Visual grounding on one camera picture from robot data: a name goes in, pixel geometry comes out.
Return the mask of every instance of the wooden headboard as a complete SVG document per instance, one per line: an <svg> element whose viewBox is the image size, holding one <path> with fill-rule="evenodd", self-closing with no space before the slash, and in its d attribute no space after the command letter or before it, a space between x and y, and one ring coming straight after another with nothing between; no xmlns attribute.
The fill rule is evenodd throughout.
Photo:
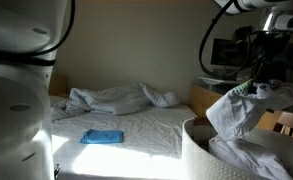
<svg viewBox="0 0 293 180"><path fill-rule="evenodd" d="M49 83L49 95L68 97L66 75L53 73Z"/></svg>
<svg viewBox="0 0 293 180"><path fill-rule="evenodd" d="M222 95L193 85L189 99L189 107L197 114L199 119L207 120L206 110L212 106Z"/></svg>

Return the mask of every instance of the blue towel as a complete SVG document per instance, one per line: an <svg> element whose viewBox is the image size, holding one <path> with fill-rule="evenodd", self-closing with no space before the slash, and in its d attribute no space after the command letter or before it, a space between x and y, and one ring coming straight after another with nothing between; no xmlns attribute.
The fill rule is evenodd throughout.
<svg viewBox="0 0 293 180"><path fill-rule="evenodd" d="M123 142L123 131L109 130L98 131L90 129L84 133L84 136L80 140L82 144L109 144Z"/></svg>

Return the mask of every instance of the crumpled white sheet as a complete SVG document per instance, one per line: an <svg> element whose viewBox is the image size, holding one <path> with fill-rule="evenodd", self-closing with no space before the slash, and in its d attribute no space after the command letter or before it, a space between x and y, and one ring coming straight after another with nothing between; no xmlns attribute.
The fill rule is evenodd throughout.
<svg viewBox="0 0 293 180"><path fill-rule="evenodd" d="M173 92L161 94L143 83L102 91L73 88L69 99L53 108L52 119L80 115L86 111L114 115L129 114L141 110L150 103L156 107L170 107L179 104L179 100Z"/></svg>
<svg viewBox="0 0 293 180"><path fill-rule="evenodd" d="M209 141L209 151L220 160L259 176L290 180L274 153L242 138L249 135L266 109L280 110L293 105L293 87L260 84L256 94L248 94L250 83L230 90L206 111L218 133Z"/></svg>
<svg viewBox="0 0 293 180"><path fill-rule="evenodd" d="M282 85L273 90L260 84L256 94L240 95L227 92L207 111L206 115L224 140L242 138L251 131L266 109L281 110L293 105L293 87Z"/></svg>

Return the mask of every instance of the mattress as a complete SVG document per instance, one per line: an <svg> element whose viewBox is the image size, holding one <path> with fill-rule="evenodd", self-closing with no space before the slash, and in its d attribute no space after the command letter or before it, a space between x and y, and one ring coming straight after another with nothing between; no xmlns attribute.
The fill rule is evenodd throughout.
<svg viewBox="0 0 293 180"><path fill-rule="evenodd" d="M128 115L85 113L55 121L51 129L53 156L61 168L60 179L179 179L182 124L195 116L185 105L147 106ZM124 142L80 144L89 129L122 130Z"/></svg>

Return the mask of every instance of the white bin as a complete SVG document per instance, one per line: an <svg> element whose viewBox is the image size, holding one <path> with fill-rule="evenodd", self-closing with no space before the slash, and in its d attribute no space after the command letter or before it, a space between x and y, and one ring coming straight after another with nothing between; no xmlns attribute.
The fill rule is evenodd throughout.
<svg viewBox="0 0 293 180"><path fill-rule="evenodd" d="M263 179L240 170L215 158L197 145L196 142L216 135L211 126L194 126L194 119L183 124L182 160L184 179L187 180L227 180ZM246 140L260 144L274 152L293 177L293 138L276 132L254 129Z"/></svg>

